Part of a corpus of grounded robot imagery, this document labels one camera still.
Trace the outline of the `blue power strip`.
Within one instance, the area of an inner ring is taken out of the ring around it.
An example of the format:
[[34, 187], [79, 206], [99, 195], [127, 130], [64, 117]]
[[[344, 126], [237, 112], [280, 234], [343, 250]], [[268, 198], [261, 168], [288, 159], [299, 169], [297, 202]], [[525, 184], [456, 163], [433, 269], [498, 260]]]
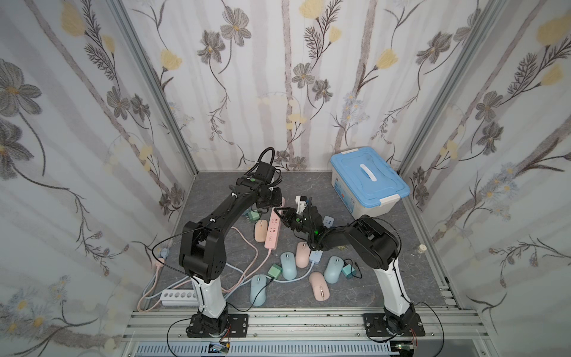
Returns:
[[325, 235], [328, 234], [333, 228], [335, 219], [330, 216], [325, 216], [320, 226], [315, 226], [311, 229], [311, 239], [308, 239], [308, 246], [310, 247], [309, 261], [311, 264], [318, 264], [323, 255], [325, 247]]

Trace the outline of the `pink power strip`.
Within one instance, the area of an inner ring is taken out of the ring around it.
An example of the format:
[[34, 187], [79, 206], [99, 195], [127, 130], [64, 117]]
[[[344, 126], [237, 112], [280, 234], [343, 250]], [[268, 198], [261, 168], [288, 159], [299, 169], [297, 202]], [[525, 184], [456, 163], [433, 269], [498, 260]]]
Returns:
[[276, 212], [276, 208], [272, 210], [272, 214], [270, 215], [266, 241], [265, 241], [265, 248], [268, 250], [276, 250], [277, 249], [277, 241], [280, 235], [280, 226], [281, 226], [281, 219]]

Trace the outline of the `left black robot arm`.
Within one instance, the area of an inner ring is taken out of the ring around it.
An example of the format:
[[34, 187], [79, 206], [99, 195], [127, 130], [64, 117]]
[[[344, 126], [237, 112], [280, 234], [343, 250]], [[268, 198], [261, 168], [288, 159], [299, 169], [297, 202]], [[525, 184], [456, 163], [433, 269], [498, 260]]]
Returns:
[[193, 281], [199, 309], [190, 318], [187, 336], [223, 336], [228, 330], [228, 305], [222, 293], [222, 274], [227, 262], [225, 237], [251, 206], [269, 209], [282, 205], [278, 169], [257, 162], [231, 186], [230, 194], [208, 216], [189, 221], [181, 232], [178, 261]]

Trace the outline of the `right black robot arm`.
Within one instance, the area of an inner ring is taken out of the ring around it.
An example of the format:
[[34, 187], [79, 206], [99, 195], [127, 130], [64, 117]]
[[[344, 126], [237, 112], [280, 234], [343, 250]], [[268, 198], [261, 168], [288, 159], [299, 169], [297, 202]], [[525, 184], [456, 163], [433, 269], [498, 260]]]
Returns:
[[285, 227], [305, 236], [302, 240], [312, 251], [328, 251], [350, 245], [363, 263], [375, 273], [384, 299], [384, 324], [392, 336], [418, 327], [419, 315], [404, 288], [399, 269], [401, 240], [377, 217], [362, 215], [344, 226], [326, 227], [316, 206], [309, 198], [306, 207], [275, 208]]

